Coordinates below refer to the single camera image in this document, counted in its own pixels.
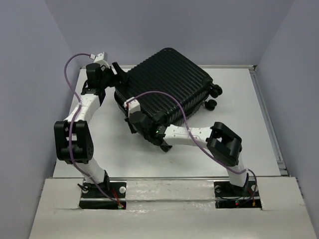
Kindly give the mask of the black hard-shell suitcase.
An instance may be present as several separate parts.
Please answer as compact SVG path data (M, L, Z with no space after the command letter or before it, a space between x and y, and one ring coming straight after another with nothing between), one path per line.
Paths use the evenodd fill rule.
M131 97L150 118L181 125L183 117L190 118L201 105L214 110L215 99L223 93L207 72L169 47L125 72L124 80L117 80L114 98L127 123L123 103Z

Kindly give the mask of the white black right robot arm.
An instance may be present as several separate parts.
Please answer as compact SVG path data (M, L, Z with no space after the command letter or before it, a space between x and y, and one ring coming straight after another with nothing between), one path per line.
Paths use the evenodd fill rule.
M216 122L211 127L190 127L155 120L141 111L130 113L128 122L148 142L168 151L173 146L197 146L208 157L223 166L229 175L229 189L234 195L243 194L247 188L248 173L240 153L242 139L229 127Z

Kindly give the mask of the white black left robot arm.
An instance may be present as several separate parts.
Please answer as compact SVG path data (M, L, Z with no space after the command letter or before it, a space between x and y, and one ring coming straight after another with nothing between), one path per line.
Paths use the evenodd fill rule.
M85 69L87 80L81 94L75 94L78 104L66 119L54 124L56 155L60 161L75 167L93 185L93 191L104 197L110 192L110 179L94 159L89 122L102 105L106 89L119 82L105 60L88 64Z

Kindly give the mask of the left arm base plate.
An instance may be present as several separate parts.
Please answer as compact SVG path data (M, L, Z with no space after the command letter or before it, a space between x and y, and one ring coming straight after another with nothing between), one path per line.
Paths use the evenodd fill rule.
M84 181L77 184L81 189L79 208L88 210L125 210L126 202L126 181L111 181L110 190L101 185L103 193L94 184Z

